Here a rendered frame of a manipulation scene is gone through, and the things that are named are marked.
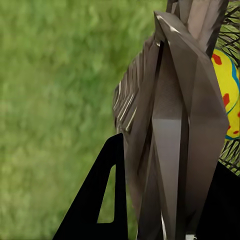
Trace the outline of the easter egg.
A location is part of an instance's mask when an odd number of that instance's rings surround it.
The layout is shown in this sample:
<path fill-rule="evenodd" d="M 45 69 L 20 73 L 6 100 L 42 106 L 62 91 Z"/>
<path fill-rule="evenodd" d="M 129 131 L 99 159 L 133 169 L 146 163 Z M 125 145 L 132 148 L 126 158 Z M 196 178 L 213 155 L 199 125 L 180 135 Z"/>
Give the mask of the easter egg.
<path fill-rule="evenodd" d="M 216 47 L 211 60 L 228 116 L 240 96 L 240 72 L 230 57 Z"/>
<path fill-rule="evenodd" d="M 225 141 L 233 141 L 240 138 L 240 96 L 237 103 L 228 114 L 229 128 Z"/>

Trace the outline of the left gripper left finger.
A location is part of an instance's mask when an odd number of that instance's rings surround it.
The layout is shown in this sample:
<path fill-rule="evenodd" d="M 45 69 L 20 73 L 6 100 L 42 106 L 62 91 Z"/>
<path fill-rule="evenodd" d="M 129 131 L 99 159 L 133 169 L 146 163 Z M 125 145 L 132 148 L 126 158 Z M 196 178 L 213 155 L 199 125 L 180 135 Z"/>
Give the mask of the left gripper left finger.
<path fill-rule="evenodd" d="M 115 169 L 114 221 L 97 223 L 109 174 Z M 124 137 L 105 142 L 53 240 L 128 240 Z"/>

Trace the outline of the wicker basket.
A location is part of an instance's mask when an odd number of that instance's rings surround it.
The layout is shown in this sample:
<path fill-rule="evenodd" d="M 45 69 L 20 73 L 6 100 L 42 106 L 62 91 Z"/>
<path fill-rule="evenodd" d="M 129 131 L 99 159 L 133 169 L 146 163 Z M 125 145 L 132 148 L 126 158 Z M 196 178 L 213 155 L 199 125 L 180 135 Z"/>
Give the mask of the wicker basket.
<path fill-rule="evenodd" d="M 240 138 L 225 141 L 230 122 L 211 60 L 217 48 L 240 72 L 231 52 L 240 55 L 240 32 L 220 31 L 222 25 L 240 31 L 229 19 L 240 20 L 240 3 L 232 2 L 240 0 L 167 0 L 166 12 L 153 10 L 155 31 L 114 89 L 136 240 L 198 240 L 218 162 L 240 171 Z"/>

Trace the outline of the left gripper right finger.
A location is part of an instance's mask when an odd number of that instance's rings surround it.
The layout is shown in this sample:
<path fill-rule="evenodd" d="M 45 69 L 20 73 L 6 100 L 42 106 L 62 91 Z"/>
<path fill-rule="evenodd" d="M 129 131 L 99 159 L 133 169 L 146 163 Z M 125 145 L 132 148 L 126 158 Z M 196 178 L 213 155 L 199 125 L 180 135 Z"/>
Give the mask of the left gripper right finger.
<path fill-rule="evenodd" d="M 240 240 L 240 176 L 217 163 L 196 229 L 197 240 Z"/>

